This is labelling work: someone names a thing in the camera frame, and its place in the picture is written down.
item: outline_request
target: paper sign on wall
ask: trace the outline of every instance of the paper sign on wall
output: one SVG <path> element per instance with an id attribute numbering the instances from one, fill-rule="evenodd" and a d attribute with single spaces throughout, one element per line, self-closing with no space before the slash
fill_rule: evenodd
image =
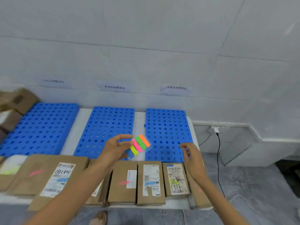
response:
<path id="1" fill-rule="evenodd" d="M 160 90 L 161 95 L 170 96 L 189 96 L 191 92 L 191 87 L 182 87 L 175 84 L 163 84 Z"/>
<path id="2" fill-rule="evenodd" d="M 71 88 L 68 85 L 68 80 L 64 76 L 39 76 L 38 85 L 40 87 L 51 87 L 51 88 Z"/>
<path id="3" fill-rule="evenodd" d="M 132 86 L 127 82 L 99 80 L 98 86 L 101 91 L 132 92 Z"/>

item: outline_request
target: gray floor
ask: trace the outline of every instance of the gray floor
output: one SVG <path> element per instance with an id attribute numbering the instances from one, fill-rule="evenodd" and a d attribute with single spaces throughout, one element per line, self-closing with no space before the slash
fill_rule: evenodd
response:
<path id="1" fill-rule="evenodd" d="M 216 154 L 203 153 L 209 176 L 217 185 Z M 297 208 L 300 200 L 295 197 L 283 176 L 272 164 L 269 167 L 224 167 L 220 165 L 220 183 L 226 198 L 251 223 L 251 225 L 300 224 Z M 88 224 L 101 209 L 83 208 L 71 224 Z M 181 225 L 180 210 L 108 209 L 108 225 L 165 224 Z M 221 225 L 213 210 L 185 210 L 186 224 Z M 0 224 L 22 224 L 32 213 L 25 206 L 0 205 Z"/>

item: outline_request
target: white table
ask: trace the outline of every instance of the white table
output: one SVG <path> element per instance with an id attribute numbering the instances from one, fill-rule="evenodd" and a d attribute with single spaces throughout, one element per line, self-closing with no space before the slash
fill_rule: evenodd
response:
<path id="1" fill-rule="evenodd" d="M 70 133 L 66 139 L 65 145 L 61 151 L 61 155 L 73 155 L 74 151 L 77 147 L 77 144 L 80 140 L 80 137 L 83 133 L 85 125 L 88 121 L 92 113 L 92 109 L 81 108 L 77 114 L 77 117 L 73 123 L 73 126 L 70 130 Z M 133 124 L 133 136 L 138 136 L 140 134 L 145 135 L 145 127 L 146 123 L 146 113 L 145 112 L 135 112 L 134 114 L 134 124 Z M 187 117 L 187 121 L 190 127 L 190 132 L 192 135 L 192 139 L 194 144 L 198 147 L 198 141 L 196 138 L 196 134 L 194 131 L 194 127 L 192 121 L 189 117 Z M 139 154 L 137 160 L 145 160 L 145 154 Z M 32 198 L 22 198 L 16 196 L 10 196 L 6 193 L 0 193 L 0 204 L 18 204 L 18 205 L 29 205 L 32 202 Z M 160 209 L 189 209 L 188 199 L 180 199 L 180 200 L 166 200 L 166 204 L 163 206 L 136 206 L 136 205 L 113 205 L 111 208 L 160 208 Z"/>

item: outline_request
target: dark object on floor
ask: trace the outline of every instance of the dark object on floor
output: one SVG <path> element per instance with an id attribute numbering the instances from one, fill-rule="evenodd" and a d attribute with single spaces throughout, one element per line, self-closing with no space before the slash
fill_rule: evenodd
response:
<path id="1" fill-rule="evenodd" d="M 279 160 L 276 163 L 287 184 L 296 197 L 300 198 L 300 161 Z"/>

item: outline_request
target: blue perforated plastic board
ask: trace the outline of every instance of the blue perforated plastic board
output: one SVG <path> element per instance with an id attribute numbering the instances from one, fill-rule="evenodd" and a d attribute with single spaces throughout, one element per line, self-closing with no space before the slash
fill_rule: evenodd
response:
<path id="1" fill-rule="evenodd" d="M 146 161 L 183 162 L 178 145 L 193 142 L 184 110 L 147 109 L 145 127 L 152 142 Z"/>
<path id="2" fill-rule="evenodd" d="M 108 139 L 118 134 L 132 134 L 133 121 L 134 109 L 95 106 L 74 155 L 96 159 Z"/>
<path id="3" fill-rule="evenodd" d="M 0 156 L 59 155 L 79 111 L 76 103 L 37 103 L 0 145 Z"/>

